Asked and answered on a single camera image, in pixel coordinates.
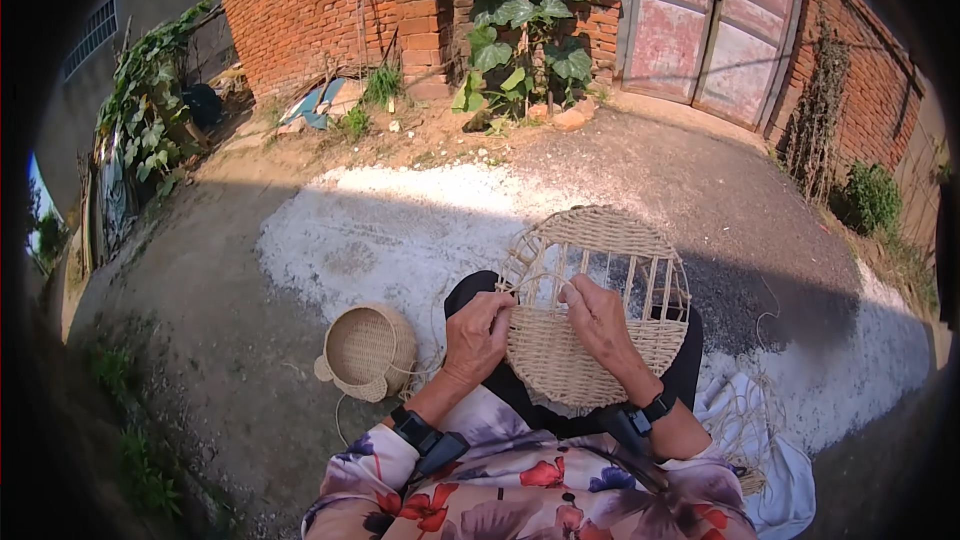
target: white cloth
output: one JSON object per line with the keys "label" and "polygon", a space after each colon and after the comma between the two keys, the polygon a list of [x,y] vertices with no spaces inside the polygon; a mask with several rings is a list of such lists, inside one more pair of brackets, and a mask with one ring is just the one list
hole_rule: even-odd
{"label": "white cloth", "polygon": [[767,483],[746,498],[760,540],[787,540],[810,525],[817,510],[810,459],[781,435],[771,437],[765,397],[755,381],[743,373],[726,382],[714,379],[697,392],[693,414],[731,462],[760,460]]}

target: gray building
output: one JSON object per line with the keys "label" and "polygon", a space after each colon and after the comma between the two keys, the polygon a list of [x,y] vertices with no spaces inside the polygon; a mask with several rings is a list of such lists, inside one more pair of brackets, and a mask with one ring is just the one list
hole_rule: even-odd
{"label": "gray building", "polygon": [[[36,164],[56,209],[65,217],[80,197],[77,154],[92,149],[93,126],[101,103],[113,90],[114,52],[119,51],[128,18],[130,42],[156,25],[179,17],[201,0],[96,0],[68,53],[61,55],[60,78],[46,105],[33,148]],[[226,18],[199,30],[200,56],[210,54],[202,77],[222,69],[218,55],[234,41]]]}

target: floral blouse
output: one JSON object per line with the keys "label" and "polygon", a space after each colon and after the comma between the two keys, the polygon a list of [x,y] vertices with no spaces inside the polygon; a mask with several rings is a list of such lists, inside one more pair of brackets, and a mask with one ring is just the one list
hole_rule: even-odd
{"label": "floral blouse", "polygon": [[[335,454],[303,516],[303,539],[757,537],[737,476],[714,445],[653,467],[606,433],[560,441],[534,431],[483,386],[439,428],[461,433],[470,450],[409,485],[419,455],[388,426],[378,424]],[[666,489],[648,492],[621,468],[631,469],[628,462],[653,469]]]}

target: white wall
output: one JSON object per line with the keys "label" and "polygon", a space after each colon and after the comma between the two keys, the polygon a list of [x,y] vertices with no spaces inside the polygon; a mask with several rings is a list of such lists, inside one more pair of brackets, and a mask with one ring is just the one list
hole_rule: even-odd
{"label": "white wall", "polygon": [[[90,4],[88,13],[96,12],[108,0],[96,0]],[[136,41],[144,32],[158,24],[179,17],[187,8],[201,0],[114,0],[116,5],[117,31],[100,44],[83,63],[64,79],[60,76],[47,103],[40,133],[33,151],[43,181],[54,200],[56,209],[66,217],[80,197],[80,179],[77,175],[77,153],[86,153],[93,146],[93,126],[97,112],[104,99],[113,90],[114,47],[123,42],[127,18],[133,16],[130,26],[130,42]],[[221,18],[226,26],[226,18]],[[198,43],[211,46],[216,40],[219,21],[211,22],[200,30]],[[217,51],[234,43],[230,30],[224,30]],[[63,63],[66,54],[53,57]],[[210,73],[210,67],[204,68]]]}

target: hand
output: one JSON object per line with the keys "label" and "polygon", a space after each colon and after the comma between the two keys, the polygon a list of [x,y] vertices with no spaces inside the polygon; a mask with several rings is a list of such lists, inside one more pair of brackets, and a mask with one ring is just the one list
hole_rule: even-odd
{"label": "hand", "polygon": [[566,303],[566,320],[586,352],[621,384],[636,376],[638,367],[649,371],[627,331],[627,318],[620,295],[606,290],[583,273],[573,276],[559,292]]}
{"label": "hand", "polygon": [[477,292],[446,320],[446,362],[443,371],[470,390],[494,372],[507,353],[510,307],[517,299],[507,292]]}

